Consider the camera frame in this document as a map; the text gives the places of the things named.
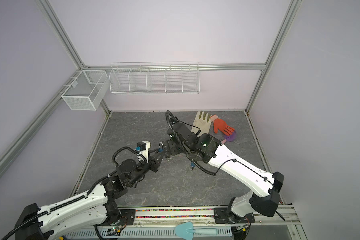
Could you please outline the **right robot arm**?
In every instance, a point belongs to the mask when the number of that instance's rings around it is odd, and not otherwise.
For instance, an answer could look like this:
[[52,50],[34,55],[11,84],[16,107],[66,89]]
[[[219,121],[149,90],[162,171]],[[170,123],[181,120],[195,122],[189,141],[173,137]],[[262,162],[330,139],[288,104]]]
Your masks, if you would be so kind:
[[[184,154],[202,172],[216,176],[218,171],[224,171],[249,188],[248,193],[230,200],[226,211],[228,223],[237,223],[253,212],[266,217],[278,213],[283,174],[257,168],[210,134],[193,133],[169,110],[165,112],[165,118],[169,127],[167,134],[172,141],[164,145],[169,156]],[[216,167],[217,171],[207,170],[200,163]]]

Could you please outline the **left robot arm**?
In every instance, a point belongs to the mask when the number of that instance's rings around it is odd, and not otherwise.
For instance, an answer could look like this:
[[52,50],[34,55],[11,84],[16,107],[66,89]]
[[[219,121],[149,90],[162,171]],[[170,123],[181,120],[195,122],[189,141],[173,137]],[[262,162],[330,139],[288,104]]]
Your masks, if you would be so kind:
[[56,240],[66,233],[87,226],[116,224],[124,218],[116,199],[136,186],[149,171],[157,172],[163,158],[170,153],[163,147],[150,150],[140,142],[138,147],[122,147],[112,156],[115,170],[91,187],[58,203],[24,208],[15,227],[3,238],[8,240]]

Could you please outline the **beige fabric glove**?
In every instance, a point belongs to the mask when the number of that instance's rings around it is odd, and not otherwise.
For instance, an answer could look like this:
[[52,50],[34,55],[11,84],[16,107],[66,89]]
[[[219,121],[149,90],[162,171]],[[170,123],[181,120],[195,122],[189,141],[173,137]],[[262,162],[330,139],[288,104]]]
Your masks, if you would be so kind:
[[200,128],[201,132],[199,135],[208,134],[212,123],[210,119],[211,116],[212,115],[207,112],[197,112],[191,131],[196,134],[199,130],[198,128]]

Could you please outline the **red rubber glove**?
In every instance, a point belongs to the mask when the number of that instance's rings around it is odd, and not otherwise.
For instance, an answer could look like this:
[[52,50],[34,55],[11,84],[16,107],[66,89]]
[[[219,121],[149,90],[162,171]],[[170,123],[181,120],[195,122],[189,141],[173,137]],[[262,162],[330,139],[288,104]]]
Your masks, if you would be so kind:
[[218,131],[221,131],[226,136],[231,136],[235,129],[228,126],[228,124],[220,119],[217,115],[213,115],[210,117],[210,120],[213,122],[214,133],[217,134]]

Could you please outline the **purple pink brush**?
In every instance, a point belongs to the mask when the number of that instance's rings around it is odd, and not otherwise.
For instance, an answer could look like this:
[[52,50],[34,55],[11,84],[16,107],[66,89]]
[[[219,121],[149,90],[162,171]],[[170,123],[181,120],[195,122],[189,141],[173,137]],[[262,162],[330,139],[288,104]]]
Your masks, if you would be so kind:
[[224,139],[221,141],[222,144],[226,142],[233,142],[237,137],[236,131],[234,131],[231,135],[224,135]]

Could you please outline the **teal garden trowel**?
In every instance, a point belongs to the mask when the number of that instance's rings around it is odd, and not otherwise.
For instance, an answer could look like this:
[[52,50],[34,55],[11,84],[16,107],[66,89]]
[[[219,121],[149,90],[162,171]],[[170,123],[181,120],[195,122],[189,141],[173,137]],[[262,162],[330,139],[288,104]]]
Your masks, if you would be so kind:
[[192,222],[186,222],[175,227],[175,234],[184,240],[192,240],[194,235],[217,236],[218,230],[215,228],[195,229]]

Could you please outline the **white mesh box basket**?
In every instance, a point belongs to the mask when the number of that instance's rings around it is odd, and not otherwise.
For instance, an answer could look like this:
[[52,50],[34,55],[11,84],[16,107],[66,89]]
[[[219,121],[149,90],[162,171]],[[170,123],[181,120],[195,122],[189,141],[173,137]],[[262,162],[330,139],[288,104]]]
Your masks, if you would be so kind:
[[74,111],[96,111],[109,89],[106,71],[82,70],[63,92],[62,98]]

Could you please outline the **aluminium frame profile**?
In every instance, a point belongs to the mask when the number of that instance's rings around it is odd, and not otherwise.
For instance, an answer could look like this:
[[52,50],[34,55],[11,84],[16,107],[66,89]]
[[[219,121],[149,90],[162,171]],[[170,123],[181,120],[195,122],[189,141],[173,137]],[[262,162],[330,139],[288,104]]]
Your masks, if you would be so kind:
[[[278,50],[280,49],[288,30],[291,27],[291,24],[297,14],[302,2],[301,1],[291,1],[287,9],[286,15],[282,21],[280,30],[278,31],[276,40],[271,48],[270,54],[265,63],[240,63],[240,64],[198,64],[198,63],[180,63],[175,64],[174,62],[165,63],[163,65],[159,64],[149,64],[149,65],[132,65],[130,68],[132,70],[145,71],[147,73],[153,72],[164,72],[170,73],[174,71],[185,71],[185,70],[198,70],[198,71],[261,71],[261,76],[255,86],[254,92],[250,98],[247,110],[249,110],[255,100],[256,95],[260,89],[262,81],[265,79],[267,70],[270,69],[271,64],[273,63],[274,58],[277,55]],[[73,73],[73,75],[67,80],[67,82],[61,87],[61,89],[55,94],[55,96],[44,106],[44,108],[35,116],[35,118],[23,129],[23,131],[11,142],[7,147],[4,153],[0,156],[0,178],[5,174],[9,169],[15,159],[20,155],[20,153],[25,149],[45,122],[50,118],[54,113],[57,107],[62,103],[64,92],[68,89],[69,85],[73,83],[74,79],[79,76],[79,74],[89,71],[113,71],[114,67],[105,67],[105,66],[85,66],[81,62],[78,53],[74,49],[71,41],[69,40],[68,35],[63,30],[61,23],[56,16],[56,13],[51,7],[49,1],[36,1],[36,5],[40,9],[41,13],[45,16],[47,22],[51,25],[52,29],[57,34],[58,39],[61,41],[63,46],[68,51],[70,57],[73,58],[73,61],[78,65],[78,69]]]

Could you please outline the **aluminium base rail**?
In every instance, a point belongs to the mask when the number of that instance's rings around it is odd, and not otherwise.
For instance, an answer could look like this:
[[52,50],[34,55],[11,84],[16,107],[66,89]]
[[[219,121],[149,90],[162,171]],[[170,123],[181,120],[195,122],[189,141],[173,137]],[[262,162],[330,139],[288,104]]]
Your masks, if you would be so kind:
[[188,207],[125,207],[119,208],[122,221],[134,227],[174,227],[192,222],[196,227],[216,225],[239,226],[258,225],[300,225],[300,219],[292,205],[279,205],[273,217],[253,212],[245,217],[228,217],[227,206],[188,206]]

